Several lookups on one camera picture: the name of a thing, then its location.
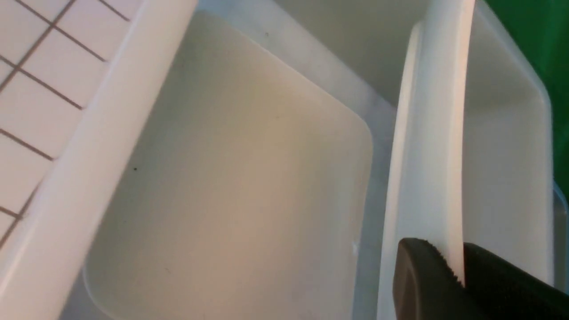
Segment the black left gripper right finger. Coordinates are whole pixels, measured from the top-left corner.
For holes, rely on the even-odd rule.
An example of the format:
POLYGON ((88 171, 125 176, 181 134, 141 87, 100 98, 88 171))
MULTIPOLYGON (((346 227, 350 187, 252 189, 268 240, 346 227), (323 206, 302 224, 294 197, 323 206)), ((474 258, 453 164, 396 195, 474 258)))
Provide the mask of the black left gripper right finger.
POLYGON ((473 243, 464 243, 466 292, 491 320, 567 320, 567 294, 473 243))

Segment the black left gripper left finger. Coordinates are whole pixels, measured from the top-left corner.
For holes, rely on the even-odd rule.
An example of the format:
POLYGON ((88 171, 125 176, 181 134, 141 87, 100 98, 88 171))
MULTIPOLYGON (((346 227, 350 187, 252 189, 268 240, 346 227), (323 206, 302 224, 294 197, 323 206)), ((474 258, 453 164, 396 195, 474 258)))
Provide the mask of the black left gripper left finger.
POLYGON ((428 241, 401 239, 393 276, 397 320, 483 320, 457 276, 428 241))

